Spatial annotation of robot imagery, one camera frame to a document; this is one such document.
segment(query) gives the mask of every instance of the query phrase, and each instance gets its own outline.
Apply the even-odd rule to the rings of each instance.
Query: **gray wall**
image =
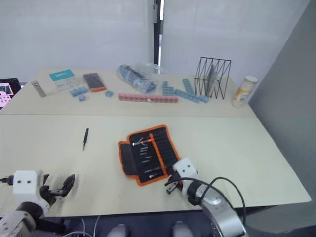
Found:
[[[315,225],[316,0],[307,6],[249,104],[312,197],[310,203],[251,215],[249,225],[271,232]]]

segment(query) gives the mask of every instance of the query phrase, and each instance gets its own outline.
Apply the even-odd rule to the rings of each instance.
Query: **clear plastic bag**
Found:
[[[123,81],[133,86],[141,93],[150,93],[157,88],[156,74],[164,73],[157,64],[145,63],[129,66],[126,64],[118,67],[118,74]]]

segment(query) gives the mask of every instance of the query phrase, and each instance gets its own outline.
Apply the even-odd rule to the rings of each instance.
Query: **screwdriver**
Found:
[[[85,135],[84,135],[84,140],[83,140],[83,151],[84,151],[85,144],[87,143],[88,133],[89,133],[89,128],[85,130]]]

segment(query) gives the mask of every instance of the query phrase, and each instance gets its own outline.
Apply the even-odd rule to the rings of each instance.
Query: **white table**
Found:
[[[115,77],[114,73],[98,73],[115,93],[119,89],[134,91],[118,79],[105,79]],[[181,88],[182,78],[173,76],[169,83]],[[41,85],[46,91],[53,88],[45,80]],[[67,91],[41,99],[32,89],[27,85],[0,114],[0,174],[42,169],[51,174],[51,187],[58,188],[63,178],[75,173],[73,190],[57,201],[50,216],[199,208],[191,206],[180,192],[168,195],[163,185],[166,180],[140,187],[122,171],[118,142],[132,132],[160,124],[168,126],[179,155],[191,159],[202,180],[228,177],[239,187],[247,206],[311,200],[251,108],[230,105],[229,90],[225,100],[197,105],[181,98],[179,104],[124,102],[106,98],[103,92],[89,93],[86,102]],[[26,100],[31,105],[24,108]],[[83,152],[87,127],[90,131]],[[235,207],[241,207],[230,184],[219,181],[216,186]],[[0,194],[2,216],[14,208],[12,187],[0,184]]]

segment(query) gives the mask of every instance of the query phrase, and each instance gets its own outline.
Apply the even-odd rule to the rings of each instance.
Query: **black cable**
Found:
[[[183,177],[183,178],[177,178],[177,179],[170,180],[170,181],[168,181],[167,183],[165,183],[164,185],[167,186],[167,185],[169,185],[169,184],[171,184],[171,183],[173,183],[173,182],[181,181],[181,180],[191,180],[191,181],[199,182],[199,183],[204,184],[204,185],[207,186],[206,189],[204,190],[204,193],[203,193],[202,196],[201,196],[200,201],[203,200],[202,197],[204,198],[204,196],[205,196],[206,192],[208,191],[208,189],[209,189],[209,188],[212,188],[212,189],[216,190],[220,195],[222,195],[223,198],[224,198],[224,200],[225,200],[225,201],[228,203],[228,205],[231,207],[231,209],[234,210],[235,208],[233,207],[233,205],[231,204],[231,202],[227,199],[227,197],[226,197],[220,190],[218,190],[216,187],[212,186],[212,184],[213,184],[216,180],[218,180],[218,179],[225,179],[226,181],[230,182],[230,183],[236,188],[237,192],[239,193],[240,198],[241,198],[241,201],[242,201],[242,208],[243,208],[243,224],[245,225],[245,224],[246,224],[246,205],[245,205],[244,199],[243,199],[243,197],[242,197],[242,195],[241,195],[241,192],[240,192],[239,189],[237,188],[237,186],[236,186],[232,181],[230,181],[230,180],[227,179],[227,178],[224,178],[224,177],[217,177],[217,178],[213,179],[213,180],[208,184],[207,182],[202,181],[202,180],[200,180],[200,179],[189,178],[189,177]]]
[[[246,212],[246,205],[245,205],[245,201],[243,199],[243,196],[240,192],[240,190],[238,189],[238,187],[231,181],[229,180],[228,178],[225,178],[225,177],[216,177],[215,179],[213,179],[206,187],[206,189],[204,190],[202,196],[201,196],[201,200],[203,200],[203,198],[205,197],[207,191],[209,190],[210,187],[214,188],[213,184],[219,180],[219,179],[222,179],[222,180],[226,180],[228,181],[229,183],[231,183],[231,185],[233,185],[233,187],[237,190],[239,196],[240,196],[240,199],[241,199],[241,202],[242,202],[242,210],[243,210],[243,224],[246,225],[246,215],[247,215],[247,212]]]

